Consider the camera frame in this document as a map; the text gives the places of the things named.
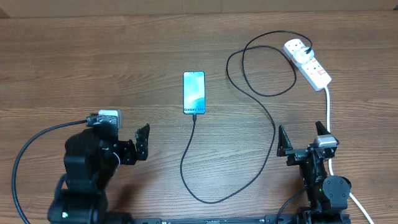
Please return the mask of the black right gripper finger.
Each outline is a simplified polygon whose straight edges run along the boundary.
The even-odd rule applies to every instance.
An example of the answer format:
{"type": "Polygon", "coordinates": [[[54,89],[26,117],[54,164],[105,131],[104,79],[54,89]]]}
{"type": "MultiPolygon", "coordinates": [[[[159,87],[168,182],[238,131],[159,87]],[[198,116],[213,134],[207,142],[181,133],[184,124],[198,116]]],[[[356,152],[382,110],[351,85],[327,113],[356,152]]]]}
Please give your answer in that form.
{"type": "Polygon", "coordinates": [[[317,129],[317,135],[318,136],[323,136],[323,135],[329,135],[330,132],[327,130],[327,128],[322,124],[321,121],[317,121],[315,123],[316,129],[317,129]]]}
{"type": "Polygon", "coordinates": [[[293,150],[292,144],[285,132],[283,125],[279,126],[279,140],[277,145],[277,156],[284,157],[286,156],[287,151],[293,150]]]}

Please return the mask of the Samsung Galaxy smartphone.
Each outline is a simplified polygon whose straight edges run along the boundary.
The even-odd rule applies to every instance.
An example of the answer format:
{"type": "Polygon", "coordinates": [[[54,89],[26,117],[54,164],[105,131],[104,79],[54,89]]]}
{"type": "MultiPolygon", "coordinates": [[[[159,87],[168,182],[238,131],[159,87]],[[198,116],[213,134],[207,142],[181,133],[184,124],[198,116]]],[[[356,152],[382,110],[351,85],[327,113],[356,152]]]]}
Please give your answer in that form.
{"type": "Polygon", "coordinates": [[[205,114],[205,73],[192,71],[183,73],[183,113],[205,114]]]}

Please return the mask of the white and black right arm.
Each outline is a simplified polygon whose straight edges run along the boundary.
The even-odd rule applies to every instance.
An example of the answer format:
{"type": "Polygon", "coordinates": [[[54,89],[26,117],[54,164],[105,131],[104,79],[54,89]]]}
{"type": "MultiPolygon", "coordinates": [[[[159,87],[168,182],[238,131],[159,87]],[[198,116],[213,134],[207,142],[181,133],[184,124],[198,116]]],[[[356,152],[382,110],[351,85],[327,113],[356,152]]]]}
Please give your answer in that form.
{"type": "Polygon", "coordinates": [[[301,207],[285,223],[350,223],[343,210],[348,208],[351,182],[342,176],[328,175],[324,162],[335,156],[339,141],[321,122],[316,122],[317,136],[305,149],[294,149],[285,129],[279,126],[277,156],[286,157],[288,166],[299,166],[304,189],[281,206],[275,222],[279,223],[284,208],[303,192],[308,197],[308,207],[301,207]]]}

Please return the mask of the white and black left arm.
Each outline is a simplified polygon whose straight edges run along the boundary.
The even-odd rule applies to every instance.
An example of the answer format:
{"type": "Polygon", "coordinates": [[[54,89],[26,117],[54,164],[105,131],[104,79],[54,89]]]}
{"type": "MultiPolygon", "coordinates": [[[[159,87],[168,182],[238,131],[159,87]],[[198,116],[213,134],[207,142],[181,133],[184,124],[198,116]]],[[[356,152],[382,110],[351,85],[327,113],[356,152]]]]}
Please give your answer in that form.
{"type": "Polygon", "coordinates": [[[60,178],[47,212],[50,223],[133,223],[127,212],[108,211],[105,189],[121,165],[133,166],[148,157],[148,124],[135,132],[136,140],[121,141],[118,127],[95,123],[65,143],[66,173],[60,178]]]}

